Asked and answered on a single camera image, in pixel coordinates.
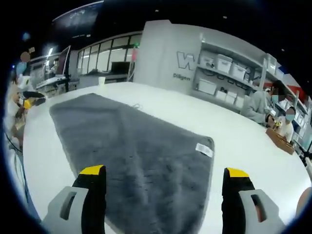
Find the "person's left hand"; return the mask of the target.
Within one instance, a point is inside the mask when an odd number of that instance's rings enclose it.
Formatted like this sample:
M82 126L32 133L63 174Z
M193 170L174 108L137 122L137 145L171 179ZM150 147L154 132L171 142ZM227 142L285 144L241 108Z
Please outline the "person's left hand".
M12 100L17 106L23 108L23 98L20 97L19 93L14 93L12 95Z

